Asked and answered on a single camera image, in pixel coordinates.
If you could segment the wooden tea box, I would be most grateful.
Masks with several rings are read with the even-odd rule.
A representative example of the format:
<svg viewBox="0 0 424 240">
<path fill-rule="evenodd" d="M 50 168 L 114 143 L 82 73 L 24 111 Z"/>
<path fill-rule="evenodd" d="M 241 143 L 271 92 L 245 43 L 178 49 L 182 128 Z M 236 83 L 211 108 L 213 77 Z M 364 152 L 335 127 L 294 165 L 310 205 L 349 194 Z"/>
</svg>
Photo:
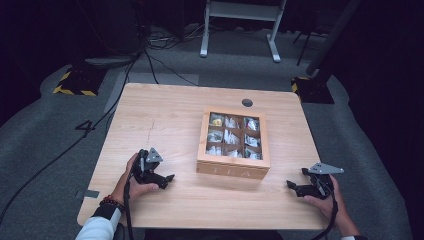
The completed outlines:
<svg viewBox="0 0 424 240">
<path fill-rule="evenodd" d="M 263 159 L 253 160 L 206 154 L 205 150 L 208 120 L 209 115 L 212 112 L 258 117 L 260 121 Z M 224 107 L 207 107 L 204 110 L 197 154 L 196 171 L 198 173 L 262 180 L 270 170 L 270 167 L 271 160 L 268 147 L 266 117 L 264 113 L 242 108 Z"/>
</svg>

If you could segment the dark slanted pole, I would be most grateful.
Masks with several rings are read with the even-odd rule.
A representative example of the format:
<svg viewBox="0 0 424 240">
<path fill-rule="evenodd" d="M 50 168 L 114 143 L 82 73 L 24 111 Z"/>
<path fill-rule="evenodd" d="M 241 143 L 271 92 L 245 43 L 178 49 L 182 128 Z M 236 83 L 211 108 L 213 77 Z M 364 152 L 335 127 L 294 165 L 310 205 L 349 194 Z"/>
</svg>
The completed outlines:
<svg viewBox="0 0 424 240">
<path fill-rule="evenodd" d="M 329 61 L 330 57 L 333 55 L 338 38 L 340 37 L 344 28 L 347 26 L 348 22 L 354 15 L 361 1 L 362 0 L 349 1 L 348 5 L 345 7 L 345 9 L 342 11 L 341 15 L 335 22 L 335 25 L 330 31 L 329 36 L 324 41 L 322 48 L 318 51 L 317 56 L 311 61 L 311 63 L 306 68 L 306 73 L 308 75 L 313 75 L 317 69 L 321 70 L 323 68 L 323 64 Z"/>
</svg>

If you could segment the person's right hand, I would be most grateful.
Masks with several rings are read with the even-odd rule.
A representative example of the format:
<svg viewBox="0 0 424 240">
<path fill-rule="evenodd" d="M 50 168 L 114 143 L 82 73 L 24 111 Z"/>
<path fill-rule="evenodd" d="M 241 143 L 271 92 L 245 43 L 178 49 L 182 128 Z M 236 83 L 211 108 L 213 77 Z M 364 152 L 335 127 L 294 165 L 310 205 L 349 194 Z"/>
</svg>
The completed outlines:
<svg viewBox="0 0 424 240">
<path fill-rule="evenodd" d="M 342 239 L 345 239 L 346 237 L 360 236 L 361 233 L 359 229 L 348 214 L 345 201 L 339 188 L 338 181 L 333 176 L 330 176 L 330 179 L 332 180 L 334 186 L 334 196 L 338 205 L 338 211 L 335 216 L 334 226 L 340 232 Z M 304 200 L 308 204 L 318 208 L 326 218 L 332 218 L 333 200 L 331 197 L 322 200 L 307 195 L 304 197 Z"/>
</svg>

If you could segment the black yellow striped base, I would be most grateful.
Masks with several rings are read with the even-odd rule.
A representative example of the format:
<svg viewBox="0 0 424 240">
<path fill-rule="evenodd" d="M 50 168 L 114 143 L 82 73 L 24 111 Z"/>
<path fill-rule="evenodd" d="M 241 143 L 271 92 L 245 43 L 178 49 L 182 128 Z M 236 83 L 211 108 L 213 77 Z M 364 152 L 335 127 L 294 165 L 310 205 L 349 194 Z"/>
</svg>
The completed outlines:
<svg viewBox="0 0 424 240">
<path fill-rule="evenodd" d="M 302 103 L 333 104 L 334 100 L 326 85 L 317 83 L 313 78 L 294 77 L 291 80 L 292 92 Z"/>
<path fill-rule="evenodd" d="M 69 67 L 53 92 L 67 95 L 97 96 L 106 73 L 105 69 L 80 70 Z"/>
</svg>

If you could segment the white metal stand frame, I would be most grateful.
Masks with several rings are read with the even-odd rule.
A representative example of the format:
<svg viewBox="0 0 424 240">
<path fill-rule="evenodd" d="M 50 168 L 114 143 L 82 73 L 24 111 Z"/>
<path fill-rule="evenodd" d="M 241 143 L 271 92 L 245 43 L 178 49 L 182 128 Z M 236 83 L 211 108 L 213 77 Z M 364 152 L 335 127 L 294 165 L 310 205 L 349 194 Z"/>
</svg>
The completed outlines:
<svg viewBox="0 0 424 240">
<path fill-rule="evenodd" d="M 242 20 L 257 20 L 273 23 L 272 33 L 266 36 L 272 59 L 275 63 L 281 61 L 275 38 L 283 17 L 287 0 L 281 0 L 278 6 L 264 6 L 243 3 L 220 2 L 206 0 L 204 10 L 204 32 L 199 55 L 205 58 L 208 55 L 209 23 L 210 18 L 231 18 Z"/>
</svg>

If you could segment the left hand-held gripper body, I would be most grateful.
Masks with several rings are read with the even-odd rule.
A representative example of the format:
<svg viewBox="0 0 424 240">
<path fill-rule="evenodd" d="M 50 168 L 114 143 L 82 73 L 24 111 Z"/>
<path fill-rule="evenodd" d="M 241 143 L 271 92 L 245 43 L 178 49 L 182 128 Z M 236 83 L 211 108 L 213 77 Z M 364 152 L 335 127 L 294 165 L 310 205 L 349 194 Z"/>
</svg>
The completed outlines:
<svg viewBox="0 0 424 240">
<path fill-rule="evenodd" d="M 133 164 L 133 176 L 139 184 L 155 183 L 159 186 L 160 183 L 168 182 L 166 177 L 158 175 L 154 170 L 160 165 L 163 158 L 154 149 L 149 151 L 141 149 Z"/>
</svg>

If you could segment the person's left hand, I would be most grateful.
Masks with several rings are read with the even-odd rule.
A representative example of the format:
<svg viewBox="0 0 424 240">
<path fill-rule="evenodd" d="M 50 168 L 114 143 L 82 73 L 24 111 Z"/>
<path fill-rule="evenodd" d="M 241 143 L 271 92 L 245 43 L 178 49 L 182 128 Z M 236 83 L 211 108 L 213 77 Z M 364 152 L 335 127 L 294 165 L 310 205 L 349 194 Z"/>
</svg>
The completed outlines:
<svg viewBox="0 0 424 240">
<path fill-rule="evenodd" d="M 111 193 L 112 199 L 117 202 L 124 203 L 124 188 L 127 182 L 130 183 L 130 188 L 129 188 L 130 200 L 135 200 L 143 194 L 156 191 L 159 189 L 159 186 L 155 183 L 139 184 L 133 178 L 128 179 L 131 172 L 131 168 L 136 158 L 137 158 L 137 153 L 134 153 L 133 156 L 127 162 L 125 172 L 121 175 L 114 190 Z"/>
</svg>

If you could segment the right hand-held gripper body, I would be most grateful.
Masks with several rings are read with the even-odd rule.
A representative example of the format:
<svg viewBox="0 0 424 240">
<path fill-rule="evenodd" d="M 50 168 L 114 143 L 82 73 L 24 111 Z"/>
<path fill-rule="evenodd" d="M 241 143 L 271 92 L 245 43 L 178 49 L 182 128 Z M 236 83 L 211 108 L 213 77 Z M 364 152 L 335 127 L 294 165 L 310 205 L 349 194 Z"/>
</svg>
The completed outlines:
<svg viewBox="0 0 424 240">
<path fill-rule="evenodd" d="M 316 163 L 308 169 L 311 173 L 311 176 L 308 176 L 311 184 L 297 186 L 295 192 L 298 197 L 310 195 L 319 199 L 326 199 L 334 191 L 330 175 L 344 172 L 343 168 L 324 163 Z"/>
</svg>

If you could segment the group of tea packets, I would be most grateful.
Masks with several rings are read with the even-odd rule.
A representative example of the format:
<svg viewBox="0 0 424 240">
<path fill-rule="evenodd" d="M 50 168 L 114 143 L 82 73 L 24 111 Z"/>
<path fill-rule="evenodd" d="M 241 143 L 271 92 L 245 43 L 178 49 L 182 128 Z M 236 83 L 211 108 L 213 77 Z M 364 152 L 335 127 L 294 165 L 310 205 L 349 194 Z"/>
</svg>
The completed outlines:
<svg viewBox="0 0 424 240">
<path fill-rule="evenodd" d="M 262 160 L 259 118 L 212 112 L 208 120 L 205 153 Z"/>
</svg>

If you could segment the grey tape strip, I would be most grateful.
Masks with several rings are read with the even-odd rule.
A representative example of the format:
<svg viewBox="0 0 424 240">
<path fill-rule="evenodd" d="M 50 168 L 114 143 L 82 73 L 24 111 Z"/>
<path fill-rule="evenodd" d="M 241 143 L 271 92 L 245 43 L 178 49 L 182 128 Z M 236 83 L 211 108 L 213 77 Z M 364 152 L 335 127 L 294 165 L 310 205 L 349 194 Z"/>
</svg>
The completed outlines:
<svg viewBox="0 0 424 240">
<path fill-rule="evenodd" d="M 94 191 L 94 190 L 78 190 L 75 195 L 77 199 L 97 198 L 98 196 L 99 196 L 99 191 Z"/>
</svg>

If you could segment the black tripod legs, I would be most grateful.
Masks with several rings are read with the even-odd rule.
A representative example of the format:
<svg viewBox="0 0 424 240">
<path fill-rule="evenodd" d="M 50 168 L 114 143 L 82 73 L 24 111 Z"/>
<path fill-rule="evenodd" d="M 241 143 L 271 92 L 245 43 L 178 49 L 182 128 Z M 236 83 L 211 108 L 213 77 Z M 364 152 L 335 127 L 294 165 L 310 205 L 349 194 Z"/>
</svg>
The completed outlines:
<svg viewBox="0 0 424 240">
<path fill-rule="evenodd" d="M 316 51 L 320 48 L 321 37 L 314 32 L 306 33 L 300 31 L 293 40 L 293 44 L 297 43 L 299 43 L 301 46 L 300 53 L 296 62 L 296 65 L 299 66 L 302 62 L 303 57 L 305 56 L 305 53 L 308 50 Z"/>
</svg>

